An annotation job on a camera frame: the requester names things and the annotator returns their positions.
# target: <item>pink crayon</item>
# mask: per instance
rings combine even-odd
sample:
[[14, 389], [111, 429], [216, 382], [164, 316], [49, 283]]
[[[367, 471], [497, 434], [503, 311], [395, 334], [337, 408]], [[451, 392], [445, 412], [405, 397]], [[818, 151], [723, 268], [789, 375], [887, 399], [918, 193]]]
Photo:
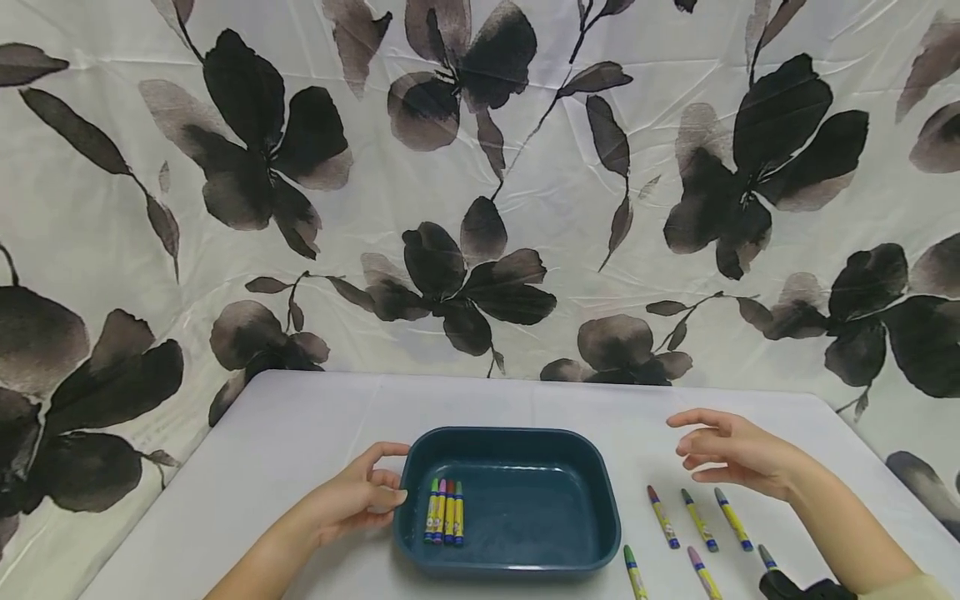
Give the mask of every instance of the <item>pink crayon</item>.
[[433, 543], [444, 543], [444, 513], [446, 512], [446, 480], [440, 480], [440, 495], [437, 496], [437, 518], [434, 519]]

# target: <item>tabletop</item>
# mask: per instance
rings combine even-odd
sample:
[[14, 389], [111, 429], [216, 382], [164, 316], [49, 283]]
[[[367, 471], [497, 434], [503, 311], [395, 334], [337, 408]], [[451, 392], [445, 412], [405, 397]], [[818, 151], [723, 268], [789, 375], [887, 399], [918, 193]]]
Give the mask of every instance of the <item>tabletop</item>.
[[[704, 557], [725, 597], [762, 598], [756, 552], [739, 549], [713, 501], [689, 479], [674, 448], [682, 432], [664, 424], [678, 411], [731, 411], [802, 447], [836, 472], [893, 537], [960, 597], [960, 544], [819, 398], [595, 384], [332, 372], [265, 372], [206, 437], [135, 526], [82, 600], [200, 599], [259, 535], [313, 487], [370, 444], [411, 444], [444, 425], [554, 427], [576, 431], [603, 454], [623, 541], [636, 555], [650, 597], [706, 597], [686, 552], [670, 550], [646, 495], [660, 494], [683, 546]], [[381, 463], [397, 472], [403, 459]], [[684, 509], [690, 490], [721, 551], [708, 554]], [[799, 585], [829, 576], [789, 507], [724, 488], [754, 544], [763, 543]], [[632, 597], [621, 558], [574, 584], [459, 582], [420, 575], [393, 546], [390, 530], [342, 540], [307, 564], [286, 598], [473, 600], [497, 597]]]

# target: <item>fabric backdrop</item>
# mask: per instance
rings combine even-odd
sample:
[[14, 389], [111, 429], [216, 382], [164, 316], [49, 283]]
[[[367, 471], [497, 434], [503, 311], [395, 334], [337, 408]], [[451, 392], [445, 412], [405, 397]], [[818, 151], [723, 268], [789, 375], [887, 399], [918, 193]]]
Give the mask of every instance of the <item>fabric backdrop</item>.
[[955, 3], [0, 11], [0, 597], [264, 369], [810, 392], [960, 538]]

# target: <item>black object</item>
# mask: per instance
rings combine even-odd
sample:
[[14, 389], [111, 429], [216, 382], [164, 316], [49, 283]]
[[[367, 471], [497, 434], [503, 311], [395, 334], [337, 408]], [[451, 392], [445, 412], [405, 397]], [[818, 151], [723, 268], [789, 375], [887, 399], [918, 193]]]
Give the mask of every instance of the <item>black object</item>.
[[760, 578], [760, 593], [767, 600], [856, 600], [856, 594], [829, 579], [800, 589], [778, 569]]

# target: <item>plastic tray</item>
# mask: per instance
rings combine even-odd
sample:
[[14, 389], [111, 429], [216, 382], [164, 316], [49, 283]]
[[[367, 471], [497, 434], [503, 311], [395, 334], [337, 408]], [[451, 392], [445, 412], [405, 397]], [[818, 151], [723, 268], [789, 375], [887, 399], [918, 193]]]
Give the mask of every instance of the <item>plastic tray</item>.
[[[434, 478], [464, 486], [464, 545], [423, 541]], [[442, 427], [411, 447], [394, 540], [428, 575], [582, 578], [620, 547], [603, 457], [561, 429]]]

